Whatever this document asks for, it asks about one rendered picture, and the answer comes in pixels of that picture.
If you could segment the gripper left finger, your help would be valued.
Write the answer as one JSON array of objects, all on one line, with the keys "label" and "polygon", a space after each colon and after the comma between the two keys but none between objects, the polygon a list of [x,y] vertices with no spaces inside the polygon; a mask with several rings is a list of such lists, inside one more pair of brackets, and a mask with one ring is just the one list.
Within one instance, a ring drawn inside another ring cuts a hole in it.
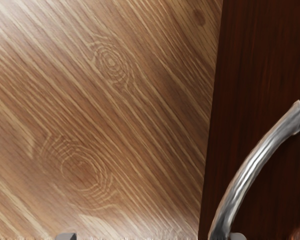
[{"label": "gripper left finger", "polygon": [[77,240],[77,234],[75,232],[62,232],[55,237],[55,240]]}]

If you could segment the dark wooden cabinet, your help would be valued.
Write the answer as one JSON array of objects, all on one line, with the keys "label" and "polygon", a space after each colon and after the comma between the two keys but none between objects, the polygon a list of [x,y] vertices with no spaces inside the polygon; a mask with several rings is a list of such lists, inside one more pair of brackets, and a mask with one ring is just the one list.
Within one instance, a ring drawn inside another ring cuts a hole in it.
[{"label": "dark wooden cabinet", "polygon": [[[198,238],[245,158],[300,100],[300,0],[223,0]],[[231,230],[287,240],[300,228],[300,133],[271,156]]]}]

